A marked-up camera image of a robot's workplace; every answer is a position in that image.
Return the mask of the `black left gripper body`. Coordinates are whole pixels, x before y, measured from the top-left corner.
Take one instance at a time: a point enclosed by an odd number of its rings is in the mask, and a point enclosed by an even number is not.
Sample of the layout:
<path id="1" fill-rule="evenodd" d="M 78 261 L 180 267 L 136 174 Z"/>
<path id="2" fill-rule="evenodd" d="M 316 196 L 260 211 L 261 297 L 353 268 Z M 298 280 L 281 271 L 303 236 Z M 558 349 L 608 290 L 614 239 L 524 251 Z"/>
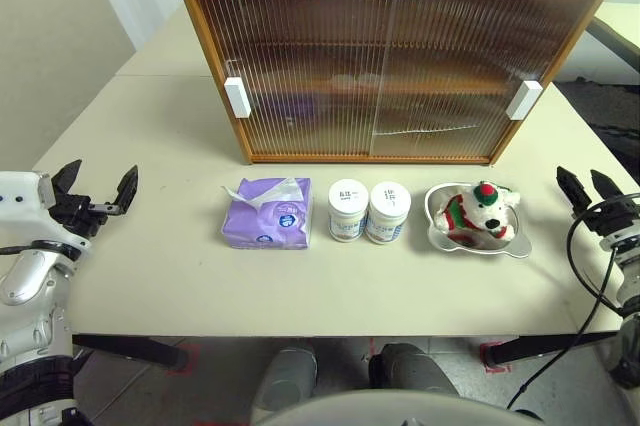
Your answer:
<path id="1" fill-rule="evenodd" d="M 107 214 L 91 208 L 89 196 L 67 193 L 55 194 L 49 214 L 67 231 L 87 240 L 95 237 L 108 219 Z"/>

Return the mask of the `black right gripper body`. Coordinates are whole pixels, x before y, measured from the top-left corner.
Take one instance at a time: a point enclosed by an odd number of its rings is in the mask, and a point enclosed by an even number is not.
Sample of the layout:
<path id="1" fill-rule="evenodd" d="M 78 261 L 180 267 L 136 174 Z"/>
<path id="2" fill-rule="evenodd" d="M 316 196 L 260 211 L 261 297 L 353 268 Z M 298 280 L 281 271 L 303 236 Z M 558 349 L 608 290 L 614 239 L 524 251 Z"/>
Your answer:
<path id="1" fill-rule="evenodd" d="M 614 193 L 595 206 L 584 193 L 573 199 L 576 220 L 601 237 L 610 236 L 633 225 L 639 219 L 639 205 L 631 194 Z"/>

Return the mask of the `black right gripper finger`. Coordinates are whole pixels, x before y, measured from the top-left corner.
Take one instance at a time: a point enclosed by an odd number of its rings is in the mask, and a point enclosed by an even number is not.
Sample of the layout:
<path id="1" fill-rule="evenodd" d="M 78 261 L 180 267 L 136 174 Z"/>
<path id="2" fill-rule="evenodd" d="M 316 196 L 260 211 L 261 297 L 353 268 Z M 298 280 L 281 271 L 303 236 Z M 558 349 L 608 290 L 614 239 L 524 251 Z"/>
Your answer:
<path id="1" fill-rule="evenodd" d="M 623 196 L 620 188 L 609 176 L 594 169 L 590 173 L 593 186 L 603 200 L 619 199 Z"/>
<path id="2" fill-rule="evenodd" d="M 556 181 L 561 191 L 569 200 L 574 217 L 581 215 L 588 209 L 591 205 L 591 199 L 574 173 L 558 166 L 556 168 Z"/>

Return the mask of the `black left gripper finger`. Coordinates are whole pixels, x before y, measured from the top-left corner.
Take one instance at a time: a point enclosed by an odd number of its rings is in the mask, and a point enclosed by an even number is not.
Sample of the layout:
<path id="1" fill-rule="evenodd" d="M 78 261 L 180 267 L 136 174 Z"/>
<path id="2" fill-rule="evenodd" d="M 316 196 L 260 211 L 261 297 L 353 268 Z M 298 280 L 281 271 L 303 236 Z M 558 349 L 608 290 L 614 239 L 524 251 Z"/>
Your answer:
<path id="1" fill-rule="evenodd" d="M 70 189 L 75 183 L 80 167 L 81 159 L 72 161 L 64 165 L 51 179 L 54 196 L 57 203 L 71 203 L 72 201 L 82 201 L 82 197 L 70 193 Z"/>
<path id="2" fill-rule="evenodd" d="M 138 166 L 132 166 L 118 184 L 115 200 L 103 204 L 91 204 L 89 210 L 94 214 L 104 214 L 108 216 L 126 214 L 137 193 L 138 173 Z"/>

